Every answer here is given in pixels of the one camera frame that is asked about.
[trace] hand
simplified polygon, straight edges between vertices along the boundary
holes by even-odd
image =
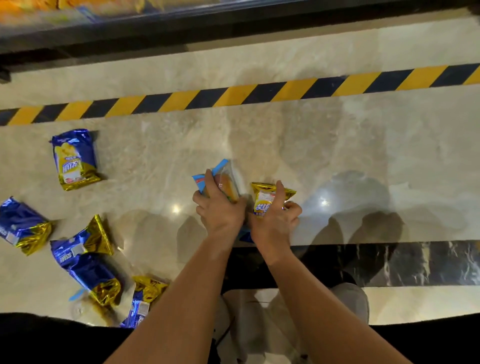
[[[249,213],[252,239],[268,265],[272,265],[290,251],[290,235],[299,224],[301,207],[285,202],[285,188],[276,182],[275,198],[263,217]]]
[[[208,235],[220,233],[235,239],[245,220],[245,198],[240,197],[236,203],[230,202],[216,185],[211,170],[205,173],[205,187],[210,198],[196,191],[193,201],[198,205],[197,214],[201,216]]]

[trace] person's left arm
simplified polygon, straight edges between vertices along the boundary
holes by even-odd
[[[197,213],[208,236],[145,320],[106,364],[206,364],[216,304],[228,256],[245,217],[245,200],[236,204],[205,174],[210,198],[195,192]]]

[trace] person's right arm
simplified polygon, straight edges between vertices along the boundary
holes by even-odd
[[[252,238],[267,263],[311,361],[315,364],[408,364],[393,346],[346,308],[290,250],[299,205],[285,203],[277,182],[263,218],[250,215]]]

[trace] person's left hand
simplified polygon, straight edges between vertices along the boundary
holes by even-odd
[[[193,201],[198,205],[197,214],[201,216],[208,235],[226,234],[234,239],[245,220],[246,199],[240,197],[237,203],[230,202],[216,185],[211,170],[205,173],[205,187],[210,198],[196,191]]]

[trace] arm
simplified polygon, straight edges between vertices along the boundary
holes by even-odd
[[[393,346],[349,311],[290,250],[301,208],[285,201],[277,182],[263,219],[249,216],[252,238],[277,282],[295,327],[315,364],[408,364]]]
[[[207,170],[210,198],[193,200],[208,236],[145,320],[106,364],[205,364],[218,296],[235,237],[245,217],[245,200],[232,204]]]

